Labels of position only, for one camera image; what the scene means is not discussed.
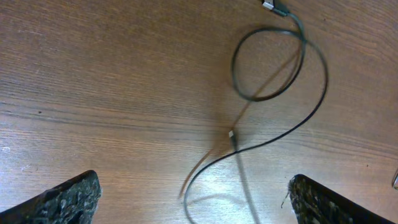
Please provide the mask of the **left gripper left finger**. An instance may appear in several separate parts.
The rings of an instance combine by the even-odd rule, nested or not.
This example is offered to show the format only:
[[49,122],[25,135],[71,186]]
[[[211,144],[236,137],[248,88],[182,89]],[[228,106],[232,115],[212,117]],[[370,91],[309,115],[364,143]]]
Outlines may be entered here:
[[101,194],[97,173],[88,170],[1,212],[1,224],[92,224]]

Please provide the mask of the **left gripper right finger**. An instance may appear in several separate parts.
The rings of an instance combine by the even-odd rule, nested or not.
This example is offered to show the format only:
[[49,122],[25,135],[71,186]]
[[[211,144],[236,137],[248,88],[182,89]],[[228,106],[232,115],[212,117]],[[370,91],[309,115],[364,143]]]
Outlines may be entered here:
[[394,224],[303,174],[289,181],[299,224]]

